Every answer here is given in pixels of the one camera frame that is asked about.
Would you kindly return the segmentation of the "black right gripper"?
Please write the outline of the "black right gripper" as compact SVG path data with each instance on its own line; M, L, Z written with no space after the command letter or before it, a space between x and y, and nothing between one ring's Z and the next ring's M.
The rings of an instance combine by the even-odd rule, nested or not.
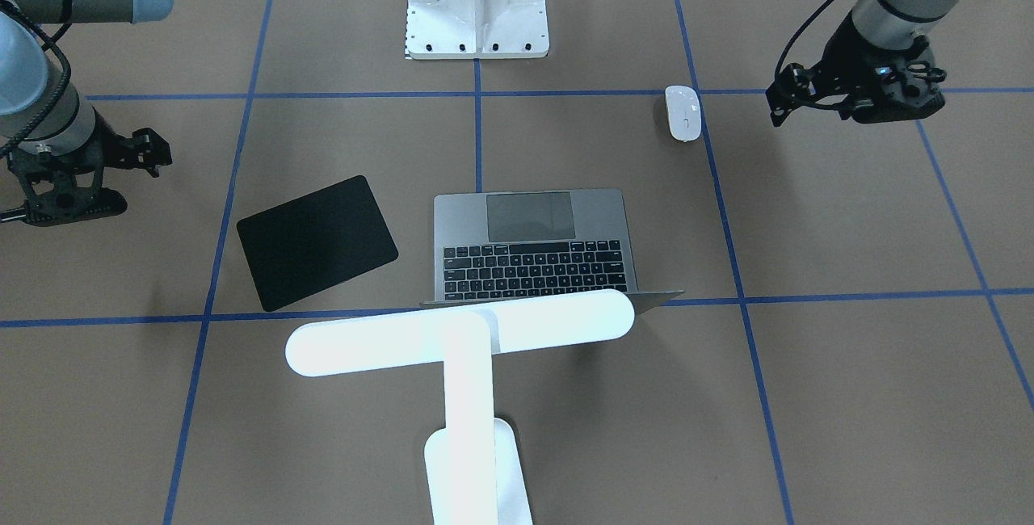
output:
M173 158L170 143L152 128L141 128L129 137L97 128L74 152L56 156L48 150L17 149L7 163L25 196L21 206L7 209L7 222L52 227L121 215L127 200L103 185L104 172L144 169L157 178Z

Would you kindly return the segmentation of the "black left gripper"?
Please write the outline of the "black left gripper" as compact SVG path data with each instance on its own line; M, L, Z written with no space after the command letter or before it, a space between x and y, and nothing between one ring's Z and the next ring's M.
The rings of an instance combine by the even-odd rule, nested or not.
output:
M789 64L766 90L771 122L779 127L796 109L834 111L858 124L923 120L946 104L925 35L909 36L904 49L869 43L851 16L828 40L811 68Z

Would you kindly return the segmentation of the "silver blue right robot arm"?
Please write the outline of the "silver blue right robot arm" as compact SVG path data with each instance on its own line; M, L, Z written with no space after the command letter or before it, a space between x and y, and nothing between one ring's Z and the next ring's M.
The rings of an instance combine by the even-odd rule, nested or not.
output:
M127 209L103 185L107 169L156 178L171 164L166 138L152 128L124 137L78 92L61 50L75 24L155 22L174 0L2 0L2 160L23 203L4 223L51 227L117 216Z

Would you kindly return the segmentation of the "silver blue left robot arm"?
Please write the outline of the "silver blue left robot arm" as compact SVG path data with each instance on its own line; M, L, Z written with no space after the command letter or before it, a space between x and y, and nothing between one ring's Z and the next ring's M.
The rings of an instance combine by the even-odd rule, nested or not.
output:
M960 0L857 0L815 65L780 54L766 102L779 127L799 109L858 124L923 120L945 105L927 33Z

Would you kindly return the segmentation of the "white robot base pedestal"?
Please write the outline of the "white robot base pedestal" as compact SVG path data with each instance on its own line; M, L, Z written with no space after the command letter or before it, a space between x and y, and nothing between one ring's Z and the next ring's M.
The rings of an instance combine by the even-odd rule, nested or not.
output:
M409 59L538 59L549 53L546 0L407 0Z

